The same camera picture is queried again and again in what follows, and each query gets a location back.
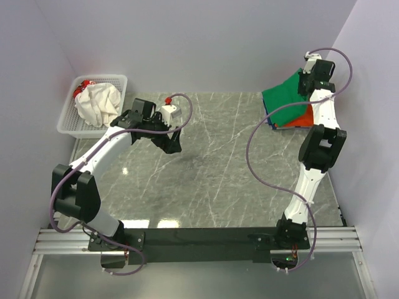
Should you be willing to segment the green t shirt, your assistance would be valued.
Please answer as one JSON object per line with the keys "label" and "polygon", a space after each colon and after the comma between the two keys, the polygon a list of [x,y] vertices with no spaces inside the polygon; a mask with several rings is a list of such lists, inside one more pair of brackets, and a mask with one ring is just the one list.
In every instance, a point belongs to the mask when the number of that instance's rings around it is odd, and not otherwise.
{"label": "green t shirt", "polygon": [[[297,91],[299,83],[298,72],[300,70],[302,69],[298,69],[283,83],[262,92],[262,98],[265,99],[269,113],[281,106],[296,102],[305,102],[307,100],[307,97],[299,95]],[[276,127],[283,127],[285,124],[303,115],[306,108],[307,105],[287,107],[273,114],[270,119]]]}

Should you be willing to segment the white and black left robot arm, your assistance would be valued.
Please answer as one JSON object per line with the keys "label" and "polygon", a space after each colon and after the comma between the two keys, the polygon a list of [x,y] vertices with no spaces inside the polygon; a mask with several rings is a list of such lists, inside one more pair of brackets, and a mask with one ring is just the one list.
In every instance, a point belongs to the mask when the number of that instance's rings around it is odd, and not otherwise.
{"label": "white and black left robot arm", "polygon": [[161,107],[135,98],[132,108],[114,119],[103,137],[69,165],[59,164],[52,172],[49,215],[56,212],[77,219],[102,236],[110,250],[127,245],[122,221],[102,208],[97,180],[110,164],[136,141],[147,138],[166,154],[181,152],[181,130],[171,121],[181,115],[179,106],[168,97]]}

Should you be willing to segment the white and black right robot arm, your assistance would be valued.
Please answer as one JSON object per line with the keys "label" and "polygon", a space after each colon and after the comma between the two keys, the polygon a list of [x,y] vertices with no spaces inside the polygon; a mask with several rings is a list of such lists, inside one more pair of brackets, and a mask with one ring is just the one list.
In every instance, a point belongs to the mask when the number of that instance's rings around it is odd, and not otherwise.
{"label": "white and black right robot arm", "polygon": [[298,93],[307,97],[312,106],[313,126],[299,150],[300,175],[294,194],[273,235],[274,243],[282,249],[309,247],[306,231],[309,208],[347,138],[335,115],[335,85],[330,83],[334,68],[334,62],[313,55],[299,72]]}

